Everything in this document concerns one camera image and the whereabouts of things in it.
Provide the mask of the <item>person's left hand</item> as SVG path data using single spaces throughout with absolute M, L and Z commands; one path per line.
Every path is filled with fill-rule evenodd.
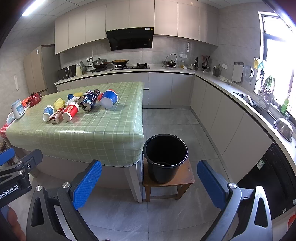
M 7 214 L 8 223 L 11 226 L 13 233 L 16 235 L 18 240 L 26 241 L 25 233 L 22 231 L 21 226 L 18 222 L 18 217 L 15 211 L 9 207 L 8 214 Z

